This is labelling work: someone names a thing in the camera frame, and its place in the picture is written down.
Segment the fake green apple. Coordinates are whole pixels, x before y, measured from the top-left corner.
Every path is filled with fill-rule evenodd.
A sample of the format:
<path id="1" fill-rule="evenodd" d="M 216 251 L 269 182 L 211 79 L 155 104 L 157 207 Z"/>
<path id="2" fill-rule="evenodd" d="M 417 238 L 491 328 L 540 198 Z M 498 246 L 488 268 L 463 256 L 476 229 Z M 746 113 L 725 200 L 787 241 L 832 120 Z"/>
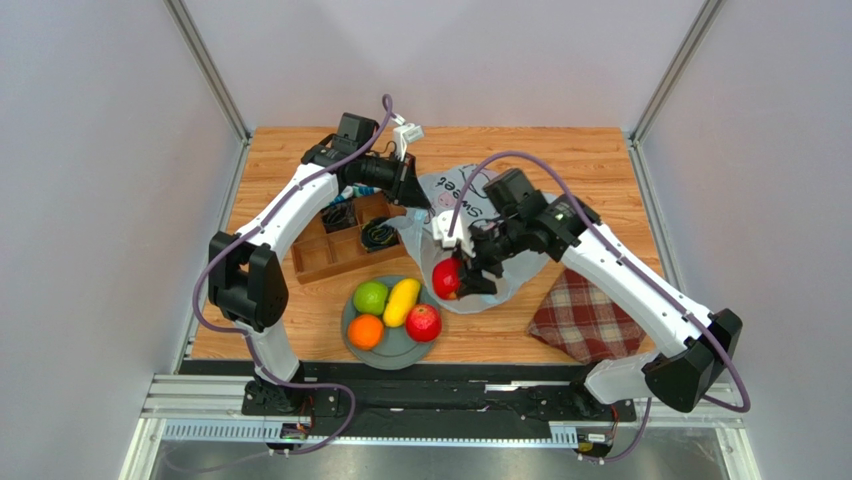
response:
<path id="1" fill-rule="evenodd" d="M 362 314 L 381 316 L 385 310 L 389 288 L 382 282 L 371 280 L 359 284 L 353 294 L 354 308 Z"/>

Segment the fake yellow mango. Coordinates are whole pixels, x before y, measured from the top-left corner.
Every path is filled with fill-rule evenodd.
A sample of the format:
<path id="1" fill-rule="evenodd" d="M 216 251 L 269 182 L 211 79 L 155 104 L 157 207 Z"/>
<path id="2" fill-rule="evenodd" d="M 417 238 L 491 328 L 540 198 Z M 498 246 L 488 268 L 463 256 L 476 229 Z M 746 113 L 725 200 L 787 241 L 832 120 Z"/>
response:
<path id="1" fill-rule="evenodd" d="M 390 291 L 382 315 L 386 327 L 397 328 L 405 323 L 408 312 L 417 304 L 421 283 L 414 278 L 397 282 Z"/>

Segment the fake orange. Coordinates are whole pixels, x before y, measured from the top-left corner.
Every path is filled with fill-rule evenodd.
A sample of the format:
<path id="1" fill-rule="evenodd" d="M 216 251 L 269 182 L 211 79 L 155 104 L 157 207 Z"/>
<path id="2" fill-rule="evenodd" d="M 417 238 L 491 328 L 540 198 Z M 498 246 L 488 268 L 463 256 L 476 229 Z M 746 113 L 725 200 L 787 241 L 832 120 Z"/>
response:
<path id="1" fill-rule="evenodd" d="M 384 339 L 385 325 L 372 314 L 362 314 L 348 325 L 346 337 L 349 343 L 363 351 L 373 350 Z"/>

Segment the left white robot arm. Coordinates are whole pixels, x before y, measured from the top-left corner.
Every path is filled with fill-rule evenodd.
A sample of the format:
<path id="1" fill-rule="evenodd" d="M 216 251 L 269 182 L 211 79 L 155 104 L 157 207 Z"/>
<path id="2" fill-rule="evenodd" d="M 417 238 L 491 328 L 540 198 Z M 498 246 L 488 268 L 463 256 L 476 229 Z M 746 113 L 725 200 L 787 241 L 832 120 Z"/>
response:
<path id="1" fill-rule="evenodd" d="M 289 299 L 281 259 L 310 221 L 346 188 L 379 189 L 387 200 L 426 209 L 430 202 L 416 175 L 408 146 L 421 126 L 387 112 L 381 122 L 346 113 L 337 131 L 303 155 L 294 176 L 257 216 L 233 234 L 216 233 L 209 263 L 193 295 L 231 321 L 227 332 L 244 337 L 263 393 L 292 403 L 307 390 L 304 370 L 281 324 Z"/>

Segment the light blue plastic bag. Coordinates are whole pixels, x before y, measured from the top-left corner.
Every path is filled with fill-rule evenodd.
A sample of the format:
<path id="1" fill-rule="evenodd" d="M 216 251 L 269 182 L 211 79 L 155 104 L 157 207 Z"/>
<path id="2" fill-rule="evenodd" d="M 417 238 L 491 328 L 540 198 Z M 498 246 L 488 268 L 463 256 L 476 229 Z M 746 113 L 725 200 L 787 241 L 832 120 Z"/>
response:
<path id="1" fill-rule="evenodd" d="M 498 217 L 484 191 L 484 186 L 498 173 L 484 169 L 474 174 L 473 164 L 449 170 L 423 174 L 420 185 L 431 202 L 427 210 L 408 208 L 406 213 L 387 222 L 393 227 L 409 256 L 417 263 L 423 277 L 431 278 L 433 268 L 450 256 L 437 244 L 432 235 L 432 219 L 445 211 L 453 212 L 460 204 L 456 229 L 463 227 L 486 228 Z M 440 300 L 439 304 L 454 313 L 468 315 L 480 313 L 510 300 L 523 286 L 539 274 L 550 262 L 545 254 L 525 251 L 502 263 L 503 276 L 495 280 L 497 292 L 471 295 L 460 300 Z"/>

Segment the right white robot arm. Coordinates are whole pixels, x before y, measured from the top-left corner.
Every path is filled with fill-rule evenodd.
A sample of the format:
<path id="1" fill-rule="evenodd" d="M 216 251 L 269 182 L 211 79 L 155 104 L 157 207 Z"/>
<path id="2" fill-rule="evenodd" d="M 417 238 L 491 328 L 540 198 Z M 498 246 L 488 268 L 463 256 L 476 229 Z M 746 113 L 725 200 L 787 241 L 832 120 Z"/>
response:
<path id="1" fill-rule="evenodd" d="M 602 290 L 656 344 L 650 354 L 593 362 L 574 382 L 582 406 L 648 397 L 684 413 L 700 401 L 750 409 L 745 391 L 738 405 L 708 393 L 723 372 L 739 376 L 732 356 L 743 323 L 735 313 L 712 312 L 670 285 L 568 190 L 549 200 L 512 168 L 486 183 L 484 193 L 498 214 L 493 226 L 465 221 L 459 207 L 433 221 L 435 241 L 460 262 L 458 296 L 495 293 L 504 262 L 535 252 Z"/>

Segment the fake red apple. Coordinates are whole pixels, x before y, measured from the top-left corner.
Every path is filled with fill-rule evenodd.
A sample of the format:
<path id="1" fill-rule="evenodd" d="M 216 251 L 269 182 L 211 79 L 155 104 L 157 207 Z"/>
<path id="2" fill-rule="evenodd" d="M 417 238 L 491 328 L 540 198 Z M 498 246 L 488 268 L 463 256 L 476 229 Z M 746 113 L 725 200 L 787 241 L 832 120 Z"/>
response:
<path id="1" fill-rule="evenodd" d="M 431 282 L 434 293 L 443 300 L 457 300 L 461 286 L 459 269 L 462 263 L 455 257 L 439 261 L 432 271 Z"/>

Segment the fake red pomegranate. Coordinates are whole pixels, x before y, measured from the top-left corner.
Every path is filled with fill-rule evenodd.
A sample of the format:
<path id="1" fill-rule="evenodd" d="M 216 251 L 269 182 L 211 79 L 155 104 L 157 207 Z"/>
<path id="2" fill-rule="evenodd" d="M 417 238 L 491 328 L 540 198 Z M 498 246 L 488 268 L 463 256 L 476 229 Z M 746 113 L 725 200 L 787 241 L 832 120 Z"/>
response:
<path id="1" fill-rule="evenodd" d="M 428 343 L 442 333 L 443 323 L 439 311 L 429 304 L 417 304 L 405 321 L 407 335 L 414 341 Z"/>

